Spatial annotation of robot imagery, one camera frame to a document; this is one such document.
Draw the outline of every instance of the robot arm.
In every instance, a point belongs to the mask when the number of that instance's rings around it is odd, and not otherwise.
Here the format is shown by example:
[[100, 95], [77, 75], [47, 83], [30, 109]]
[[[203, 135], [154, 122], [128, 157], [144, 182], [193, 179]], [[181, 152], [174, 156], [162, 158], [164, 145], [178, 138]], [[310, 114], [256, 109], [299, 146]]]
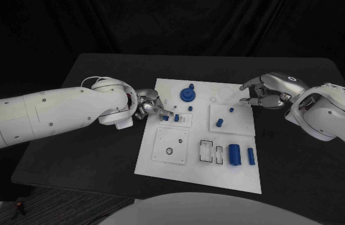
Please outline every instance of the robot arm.
[[[57, 89], [0, 100], [0, 148], [83, 128], [97, 118], [118, 129], [133, 126], [132, 115], [139, 104], [158, 103], [159, 94], [148, 90], [158, 94], [148, 101], [128, 83], [100, 78], [105, 80], [92, 89]], [[148, 105], [142, 107], [144, 117], [155, 114]], [[164, 105], [157, 114], [161, 113], [171, 113]]]
[[240, 90], [256, 86], [259, 98], [243, 98], [242, 103], [278, 109], [294, 103], [286, 119], [324, 141], [340, 137], [345, 141], [345, 88], [325, 84], [310, 88], [297, 78], [269, 73], [243, 84]]

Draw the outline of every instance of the blue screw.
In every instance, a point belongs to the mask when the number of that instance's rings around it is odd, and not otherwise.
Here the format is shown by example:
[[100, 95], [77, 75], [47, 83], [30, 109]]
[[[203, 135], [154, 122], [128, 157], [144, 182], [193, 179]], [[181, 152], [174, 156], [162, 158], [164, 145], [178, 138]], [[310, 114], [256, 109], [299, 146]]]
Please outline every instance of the blue screw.
[[219, 126], [219, 128], [222, 127], [223, 121], [224, 121], [223, 119], [219, 119], [219, 122], [216, 124]]

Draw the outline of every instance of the round hole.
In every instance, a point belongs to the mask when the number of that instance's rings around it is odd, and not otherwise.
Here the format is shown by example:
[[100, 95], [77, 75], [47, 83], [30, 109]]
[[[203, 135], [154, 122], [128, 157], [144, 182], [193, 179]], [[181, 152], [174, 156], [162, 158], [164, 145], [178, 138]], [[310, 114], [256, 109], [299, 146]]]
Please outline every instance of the round hole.
[[168, 148], [168, 154], [171, 155], [174, 153], [174, 149]]

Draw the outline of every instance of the blue part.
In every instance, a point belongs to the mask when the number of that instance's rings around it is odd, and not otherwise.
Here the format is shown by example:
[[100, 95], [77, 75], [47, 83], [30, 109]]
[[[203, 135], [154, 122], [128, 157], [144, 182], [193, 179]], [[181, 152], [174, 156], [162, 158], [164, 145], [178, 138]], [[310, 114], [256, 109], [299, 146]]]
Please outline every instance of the blue part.
[[219, 122], [217, 122], [217, 126], [219, 126], [219, 128], [222, 127], [222, 124], [223, 124], [223, 122], [224, 122], [224, 120], [223, 119], [219, 119]]
[[242, 152], [239, 144], [229, 145], [229, 156], [230, 156], [230, 164], [236, 166], [242, 165]]
[[250, 165], [256, 165], [253, 148], [249, 148]]
[[196, 99], [194, 84], [190, 85], [190, 88], [187, 88], [181, 91], [180, 96], [185, 102], [194, 101], [194, 99]]

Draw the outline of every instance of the white round object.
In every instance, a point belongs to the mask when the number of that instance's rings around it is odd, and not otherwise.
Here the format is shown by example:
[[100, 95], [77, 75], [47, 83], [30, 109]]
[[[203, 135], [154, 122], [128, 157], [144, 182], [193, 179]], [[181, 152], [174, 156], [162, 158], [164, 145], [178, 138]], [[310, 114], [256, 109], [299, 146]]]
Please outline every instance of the white round object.
[[318, 225], [304, 216], [258, 201], [220, 194], [167, 194], [135, 203], [100, 225]]
[[219, 90], [219, 95], [224, 100], [232, 100], [235, 98], [235, 90], [229, 87], [224, 87]]

